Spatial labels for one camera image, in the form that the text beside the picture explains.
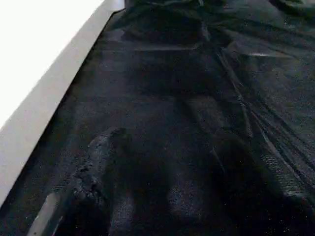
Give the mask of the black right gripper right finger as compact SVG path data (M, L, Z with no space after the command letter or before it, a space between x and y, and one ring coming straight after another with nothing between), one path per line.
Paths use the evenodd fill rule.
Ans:
M314 198L267 146L219 133L211 157L213 183L241 235L314 235Z

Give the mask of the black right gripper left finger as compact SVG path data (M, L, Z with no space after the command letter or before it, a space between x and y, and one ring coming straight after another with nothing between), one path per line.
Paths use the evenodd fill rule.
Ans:
M107 236L114 195L116 161L126 152L124 128L96 136L63 188L49 194L29 236Z

